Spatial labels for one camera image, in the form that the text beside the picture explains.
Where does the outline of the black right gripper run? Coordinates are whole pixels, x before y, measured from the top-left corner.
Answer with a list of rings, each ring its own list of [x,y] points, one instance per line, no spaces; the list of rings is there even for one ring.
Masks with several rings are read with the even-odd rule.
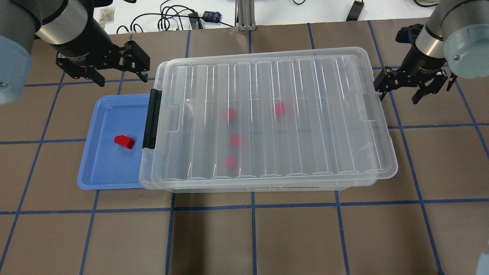
[[[416,105],[431,92],[439,92],[445,84],[447,84],[446,90],[450,91],[457,78],[458,75],[445,67],[428,74],[421,73],[421,71],[410,74],[401,68],[386,66],[375,78],[374,90],[380,93],[379,99],[382,102],[386,95],[395,89],[418,87],[417,92],[412,96],[412,103]]]

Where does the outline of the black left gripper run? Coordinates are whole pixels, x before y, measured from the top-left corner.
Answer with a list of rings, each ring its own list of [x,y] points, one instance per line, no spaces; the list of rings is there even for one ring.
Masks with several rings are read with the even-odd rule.
[[[147,83],[150,64],[150,56],[134,40],[127,41],[122,47],[113,45],[77,57],[68,57],[61,52],[56,56],[56,65],[69,76],[84,77],[98,86],[105,86],[105,77],[98,71],[106,69],[129,71]]]

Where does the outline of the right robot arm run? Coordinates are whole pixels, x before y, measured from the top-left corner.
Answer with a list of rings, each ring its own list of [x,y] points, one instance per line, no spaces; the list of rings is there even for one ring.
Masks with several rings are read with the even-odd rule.
[[[396,41],[411,47],[401,66],[384,67],[374,80],[381,100],[402,87],[417,87],[413,104],[449,91],[458,77],[488,77],[489,2],[441,0],[425,24],[401,28]]]

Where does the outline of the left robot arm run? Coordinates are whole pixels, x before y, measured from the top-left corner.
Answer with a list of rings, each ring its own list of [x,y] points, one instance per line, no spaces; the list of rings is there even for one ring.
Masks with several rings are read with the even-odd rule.
[[[130,40],[119,47],[94,19],[111,0],[2,0],[0,2],[0,102],[18,100],[32,68],[36,37],[57,52],[56,65],[73,79],[105,85],[100,70],[134,73],[148,81],[150,57]]]

